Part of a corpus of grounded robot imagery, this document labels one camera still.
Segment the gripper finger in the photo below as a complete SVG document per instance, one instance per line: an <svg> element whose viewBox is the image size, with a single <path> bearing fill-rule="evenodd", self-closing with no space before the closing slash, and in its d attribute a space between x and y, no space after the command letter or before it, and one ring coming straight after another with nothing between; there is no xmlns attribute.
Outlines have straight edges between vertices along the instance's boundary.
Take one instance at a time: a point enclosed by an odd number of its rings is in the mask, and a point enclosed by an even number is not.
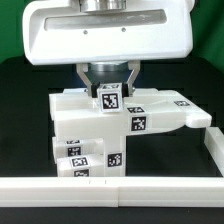
<svg viewBox="0 0 224 224"><path fill-rule="evenodd" d="M123 97L132 97L133 83L135 82L139 72L140 72L140 61L134 60L128 62L128 69L131 71L130 76L128 77L126 82L122 83L122 96Z"/></svg>
<svg viewBox="0 0 224 224"><path fill-rule="evenodd" d="M90 97L97 97L97 89L100 86L99 82L92 83L87 76L87 72L89 71L89 67L86 63L78 63L76 65L76 72L79 75L80 79L87 87L87 93Z"/></svg>

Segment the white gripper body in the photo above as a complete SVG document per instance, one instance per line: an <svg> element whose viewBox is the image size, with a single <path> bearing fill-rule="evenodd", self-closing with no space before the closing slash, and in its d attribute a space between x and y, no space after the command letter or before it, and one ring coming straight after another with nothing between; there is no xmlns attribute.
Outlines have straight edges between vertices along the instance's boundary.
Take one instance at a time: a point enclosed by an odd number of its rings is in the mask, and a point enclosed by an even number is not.
<svg viewBox="0 0 224 224"><path fill-rule="evenodd" d="M126 0L122 10L83 12L81 0L38 0L23 13L34 65L183 58L193 48L194 0Z"/></svg>

